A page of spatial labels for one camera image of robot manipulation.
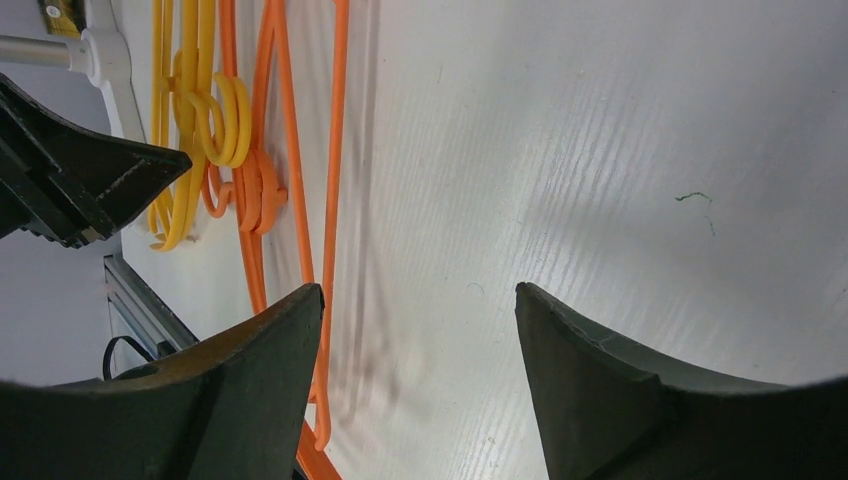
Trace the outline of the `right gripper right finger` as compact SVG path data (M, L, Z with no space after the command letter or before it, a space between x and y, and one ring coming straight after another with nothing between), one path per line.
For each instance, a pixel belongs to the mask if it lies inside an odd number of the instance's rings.
M539 286L515 316L552 479L843 479L847 381L740 378L656 351Z

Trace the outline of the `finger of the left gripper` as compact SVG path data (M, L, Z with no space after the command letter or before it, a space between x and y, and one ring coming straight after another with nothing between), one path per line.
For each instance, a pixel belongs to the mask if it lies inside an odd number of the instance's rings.
M1 78L1 234L23 230L65 248L107 240L181 175L178 150L83 128Z

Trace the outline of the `amber plastic hanger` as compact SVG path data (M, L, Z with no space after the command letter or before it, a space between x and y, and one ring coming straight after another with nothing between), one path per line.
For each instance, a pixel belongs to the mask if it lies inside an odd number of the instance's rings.
M214 1L153 4L151 142L191 160L148 209L158 252L190 236L208 166L239 167L247 158L250 99L242 80L214 68L216 23Z

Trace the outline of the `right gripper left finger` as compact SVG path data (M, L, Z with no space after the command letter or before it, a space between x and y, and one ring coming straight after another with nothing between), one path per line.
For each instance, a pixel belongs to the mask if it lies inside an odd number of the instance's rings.
M1 385L5 479L289 479L324 298L306 284L110 380Z

